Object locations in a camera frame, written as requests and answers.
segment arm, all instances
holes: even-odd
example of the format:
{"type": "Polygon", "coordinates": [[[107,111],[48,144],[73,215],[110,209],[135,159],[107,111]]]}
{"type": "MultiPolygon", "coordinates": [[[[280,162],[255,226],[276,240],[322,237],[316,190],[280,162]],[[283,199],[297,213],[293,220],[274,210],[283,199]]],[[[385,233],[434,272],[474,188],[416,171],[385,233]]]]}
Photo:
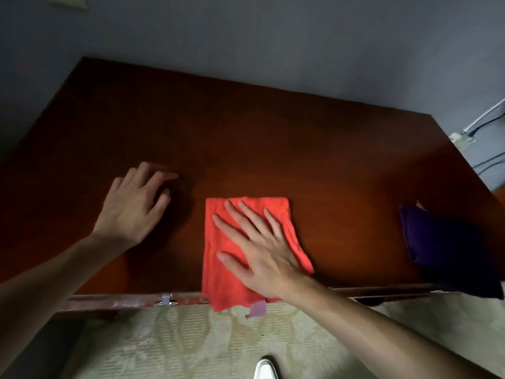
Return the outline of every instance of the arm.
{"type": "Polygon", "coordinates": [[[224,266],[244,285],[267,298],[281,298],[300,308],[344,343],[383,379],[497,378],[482,367],[424,338],[368,307],[332,293],[298,271],[280,224],[265,210],[271,230],[244,203],[241,215],[229,202],[226,209],[247,239],[218,216],[213,220],[244,252],[248,267],[232,255],[219,253],[224,266]]]}
{"type": "Polygon", "coordinates": [[[0,285],[0,374],[64,302],[106,263],[140,243],[170,202],[156,191],[175,174],[146,162],[116,178],[91,235],[57,257],[0,285]]]}

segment white shoe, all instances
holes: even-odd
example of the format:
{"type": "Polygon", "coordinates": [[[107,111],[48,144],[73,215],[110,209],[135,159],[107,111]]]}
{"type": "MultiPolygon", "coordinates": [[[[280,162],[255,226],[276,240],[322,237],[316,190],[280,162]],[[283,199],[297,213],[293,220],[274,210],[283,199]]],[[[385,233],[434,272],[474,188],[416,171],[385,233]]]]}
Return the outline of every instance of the white shoe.
{"type": "Polygon", "coordinates": [[[277,376],[274,364],[269,359],[262,358],[256,364],[254,379],[279,379],[279,376],[277,376]]]}

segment cord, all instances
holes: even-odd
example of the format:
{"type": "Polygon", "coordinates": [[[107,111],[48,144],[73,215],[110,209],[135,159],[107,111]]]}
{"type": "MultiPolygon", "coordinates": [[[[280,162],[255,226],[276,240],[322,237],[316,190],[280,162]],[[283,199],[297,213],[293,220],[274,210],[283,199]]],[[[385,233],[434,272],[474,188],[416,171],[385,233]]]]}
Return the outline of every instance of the cord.
{"type": "Polygon", "coordinates": [[[484,169],[482,169],[481,171],[479,171],[477,173],[477,175],[481,175],[483,172],[485,172],[487,169],[491,169],[493,166],[496,166],[496,165],[499,165],[499,164],[502,164],[503,162],[505,162],[505,159],[502,159],[501,161],[498,161],[498,162],[495,162],[494,164],[491,164],[489,166],[486,166],[484,169]]]}
{"type": "Polygon", "coordinates": [[[475,135],[475,133],[477,133],[477,131],[479,131],[479,129],[481,129],[484,126],[486,126],[487,124],[490,124],[491,122],[499,120],[500,118],[503,118],[503,117],[505,117],[505,113],[503,113],[501,116],[496,117],[494,120],[487,121],[487,122],[483,123],[482,125],[477,126],[474,130],[472,130],[470,133],[468,133],[468,135],[470,137],[473,137],[475,135]]]}
{"type": "Polygon", "coordinates": [[[472,122],[470,125],[468,125],[467,127],[465,127],[463,129],[463,132],[467,133],[473,126],[475,126],[477,124],[477,122],[479,122],[480,120],[482,120],[486,115],[488,115],[489,113],[491,113],[493,110],[495,110],[497,107],[499,107],[504,102],[505,102],[505,98],[502,99],[500,102],[498,102],[496,105],[494,105],[491,108],[489,108],[488,110],[486,110],[484,113],[482,113],[479,116],[479,118],[477,118],[474,122],[472,122]]]}
{"type": "Polygon", "coordinates": [[[485,161],[481,162],[480,164],[473,165],[473,166],[472,166],[472,168],[474,168],[474,169],[475,169],[475,168],[477,168],[477,167],[479,167],[479,166],[482,166],[482,165],[484,165],[484,164],[487,164],[489,161],[492,161],[493,159],[498,158],[499,156],[502,156],[502,155],[504,155],[504,154],[505,154],[505,152],[500,153],[500,154],[498,154],[498,155],[496,155],[496,156],[494,156],[494,157],[491,157],[490,159],[486,159],[485,161]]]}

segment purple bag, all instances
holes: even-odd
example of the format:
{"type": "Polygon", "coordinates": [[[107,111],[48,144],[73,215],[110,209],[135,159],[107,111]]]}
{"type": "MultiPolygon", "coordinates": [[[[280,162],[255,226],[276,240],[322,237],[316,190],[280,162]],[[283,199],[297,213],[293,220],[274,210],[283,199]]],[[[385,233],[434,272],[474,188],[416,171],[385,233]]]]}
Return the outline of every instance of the purple bag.
{"type": "Polygon", "coordinates": [[[426,280],[446,290],[503,299],[497,264],[477,226],[416,205],[400,206],[400,217],[408,255],[424,267],[426,280]]]}

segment red cloth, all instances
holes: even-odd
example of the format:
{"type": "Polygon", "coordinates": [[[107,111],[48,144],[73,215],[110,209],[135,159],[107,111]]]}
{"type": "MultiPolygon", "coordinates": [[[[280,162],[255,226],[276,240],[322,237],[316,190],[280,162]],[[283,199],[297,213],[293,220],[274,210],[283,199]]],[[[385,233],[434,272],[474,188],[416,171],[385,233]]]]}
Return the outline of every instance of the red cloth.
{"type": "MultiPolygon", "coordinates": [[[[249,307],[250,304],[264,300],[260,294],[245,287],[232,273],[230,273],[219,261],[216,254],[226,252],[234,255],[239,261],[247,266],[247,260],[242,250],[224,235],[212,221],[212,215],[217,214],[228,224],[239,229],[238,225],[231,218],[224,207],[225,198],[207,198],[205,203],[205,252],[204,252],[204,272],[201,282],[201,292],[208,296],[214,311],[223,311],[233,306],[249,307]]],[[[287,198],[266,197],[266,198],[229,198],[232,205],[238,208],[238,201],[248,205],[258,213],[263,219],[263,209],[267,208],[275,219],[277,219],[284,231],[284,237],[294,253],[300,269],[306,274],[312,274],[314,268],[307,255],[301,249],[293,224],[291,223],[291,212],[287,198]]],[[[267,302],[278,301],[279,299],[267,299],[267,302]]]]}

